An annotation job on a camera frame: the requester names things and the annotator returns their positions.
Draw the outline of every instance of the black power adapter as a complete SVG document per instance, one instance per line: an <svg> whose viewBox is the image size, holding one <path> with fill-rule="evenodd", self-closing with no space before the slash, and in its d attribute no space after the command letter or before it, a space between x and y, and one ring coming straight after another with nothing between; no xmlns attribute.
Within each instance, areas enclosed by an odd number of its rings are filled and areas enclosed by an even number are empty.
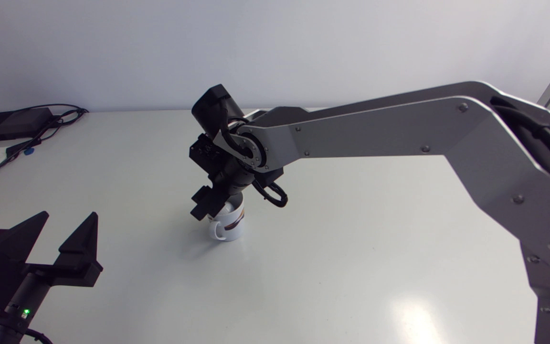
<svg viewBox="0 0 550 344"><path fill-rule="evenodd" d="M47 107L0 112L0 141L33 138L54 116Z"/></svg>

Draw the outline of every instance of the white wall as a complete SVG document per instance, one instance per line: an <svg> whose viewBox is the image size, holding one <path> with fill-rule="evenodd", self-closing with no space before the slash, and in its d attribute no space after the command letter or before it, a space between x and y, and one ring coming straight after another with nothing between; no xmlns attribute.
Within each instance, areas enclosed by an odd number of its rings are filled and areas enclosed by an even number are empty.
<svg viewBox="0 0 550 344"><path fill-rule="evenodd" d="M464 80L537 100L546 0L0 0L0 110L344 104Z"/></svg>

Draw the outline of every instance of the brown stripe on mug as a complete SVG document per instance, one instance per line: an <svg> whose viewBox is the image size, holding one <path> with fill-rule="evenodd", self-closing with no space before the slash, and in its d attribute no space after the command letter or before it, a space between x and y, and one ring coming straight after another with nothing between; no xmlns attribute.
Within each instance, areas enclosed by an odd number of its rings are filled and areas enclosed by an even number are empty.
<svg viewBox="0 0 550 344"><path fill-rule="evenodd" d="M224 230L230 231L231 229L235 228L239 224L239 222L243 220L244 216L245 216L245 209L241 211L241 213L239 214L239 217L235 220L235 222L233 222L232 224L229 224L228 226L225 226Z"/></svg>

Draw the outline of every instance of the mug handle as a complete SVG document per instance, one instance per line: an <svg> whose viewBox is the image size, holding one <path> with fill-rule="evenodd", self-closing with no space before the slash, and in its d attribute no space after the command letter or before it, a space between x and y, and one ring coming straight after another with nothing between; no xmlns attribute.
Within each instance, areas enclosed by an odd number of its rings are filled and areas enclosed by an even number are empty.
<svg viewBox="0 0 550 344"><path fill-rule="evenodd" d="M212 237L212 239L216 239L216 240L226 240L225 237L218 236L218 233L216 233L216 229L218 229L219 224L220 224L220 221L212 221L209 224L209 236Z"/></svg>

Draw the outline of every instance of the white mug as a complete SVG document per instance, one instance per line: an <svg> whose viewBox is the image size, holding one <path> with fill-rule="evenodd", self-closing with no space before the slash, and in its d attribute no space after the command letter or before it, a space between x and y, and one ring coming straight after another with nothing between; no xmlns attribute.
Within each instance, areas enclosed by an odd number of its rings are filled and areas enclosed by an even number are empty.
<svg viewBox="0 0 550 344"><path fill-rule="evenodd" d="M224 204L216 217L208 215L209 236L216 240L237 240L243 234L245 227L245 212L243 209L243 194L232 195Z"/></svg>

